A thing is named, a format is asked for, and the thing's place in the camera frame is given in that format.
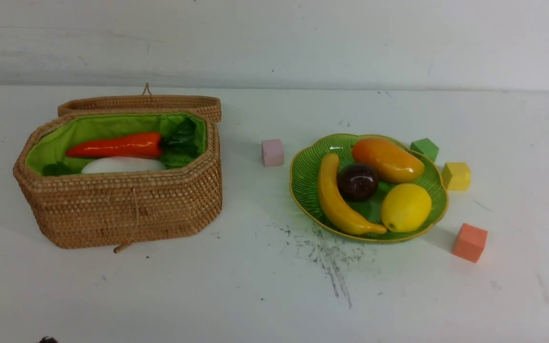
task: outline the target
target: green plate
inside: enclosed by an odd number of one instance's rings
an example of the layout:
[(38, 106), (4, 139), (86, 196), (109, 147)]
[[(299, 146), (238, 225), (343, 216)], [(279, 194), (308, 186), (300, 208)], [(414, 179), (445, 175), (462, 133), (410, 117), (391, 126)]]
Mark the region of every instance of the green plate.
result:
[[(368, 137), (388, 139), (419, 158), (425, 165), (425, 172), (413, 183), (427, 190), (433, 206), (427, 220), (425, 220), (425, 223), (418, 230), (406, 233), (387, 232), (382, 235), (365, 234), (362, 236), (353, 236), (341, 232), (323, 214), (316, 192), (316, 180), (323, 156), (329, 152), (336, 152), (340, 156), (340, 169), (342, 169), (354, 162), (353, 157), (351, 157), (352, 146), (360, 139)], [(380, 182), (377, 193), (370, 200), (367, 202), (348, 202), (348, 204), (371, 222), (382, 223), (381, 202), (388, 191), (394, 186), (395, 184), (389, 182)], [(448, 209), (448, 193), (446, 193), (446, 189), (444, 188), (442, 176), (433, 162), (418, 152), (411, 151), (407, 146), (395, 139), (383, 135), (334, 134), (319, 139), (312, 146), (300, 151), (294, 157), (294, 160), (292, 160), (289, 189), (292, 193), (292, 198), (298, 204), (299, 208), (317, 224), (325, 228), (325, 230), (349, 239), (364, 242), (399, 243), (409, 241), (429, 231), (434, 224), (444, 217)]]

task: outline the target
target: foam cube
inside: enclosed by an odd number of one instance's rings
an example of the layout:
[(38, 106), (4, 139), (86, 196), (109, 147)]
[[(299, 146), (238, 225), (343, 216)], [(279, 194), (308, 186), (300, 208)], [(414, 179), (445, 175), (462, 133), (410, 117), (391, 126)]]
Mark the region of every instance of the foam cube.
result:
[(486, 230), (464, 223), (457, 235), (453, 255), (474, 263), (478, 262), (486, 246), (487, 236)]
[(280, 139), (262, 141), (262, 162), (264, 167), (283, 165), (284, 150)]
[(447, 191), (467, 191), (471, 183), (471, 170), (465, 162), (445, 163), (442, 179)]
[(429, 158), (432, 162), (436, 162), (437, 154), (440, 152), (440, 148), (438, 148), (429, 138), (414, 141), (410, 144), (410, 150), (425, 155), (425, 157)]

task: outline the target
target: white wall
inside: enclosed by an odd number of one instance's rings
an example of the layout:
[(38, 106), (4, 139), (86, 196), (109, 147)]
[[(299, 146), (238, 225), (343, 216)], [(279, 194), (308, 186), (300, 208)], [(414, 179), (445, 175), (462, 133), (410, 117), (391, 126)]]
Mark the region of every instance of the white wall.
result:
[(0, 0), (0, 83), (549, 90), (549, 0)]

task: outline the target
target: woven rattan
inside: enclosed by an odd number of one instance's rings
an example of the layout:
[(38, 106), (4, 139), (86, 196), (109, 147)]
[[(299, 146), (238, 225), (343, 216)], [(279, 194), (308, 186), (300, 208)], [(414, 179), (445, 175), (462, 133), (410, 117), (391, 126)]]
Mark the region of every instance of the woven rattan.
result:
[[(124, 113), (147, 113), (133, 109)], [(215, 123), (204, 113), (184, 111), (207, 123), (207, 149), (189, 165), (165, 171), (40, 176), (25, 164), (46, 134), (75, 118), (100, 111), (72, 111), (40, 126), (28, 138), (13, 174), (41, 232), (61, 248), (120, 245), (194, 235), (222, 210), (222, 163)]]
[(121, 113), (121, 109), (141, 109), (148, 113), (150, 109), (177, 109), (194, 111), (208, 120), (222, 121), (222, 102), (218, 98), (202, 95), (152, 95), (149, 85), (145, 86), (148, 95), (101, 96), (72, 100), (59, 106), (59, 117), (76, 111), (91, 110), (93, 114)]

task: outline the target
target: white vegetable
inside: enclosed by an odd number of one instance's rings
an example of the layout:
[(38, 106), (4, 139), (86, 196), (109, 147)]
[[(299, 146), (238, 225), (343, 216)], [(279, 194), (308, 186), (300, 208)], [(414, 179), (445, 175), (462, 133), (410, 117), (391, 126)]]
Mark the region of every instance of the white vegetable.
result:
[(165, 165), (155, 159), (138, 158), (104, 158), (92, 161), (82, 169), (82, 174), (121, 173), (121, 172), (154, 172), (165, 170)]

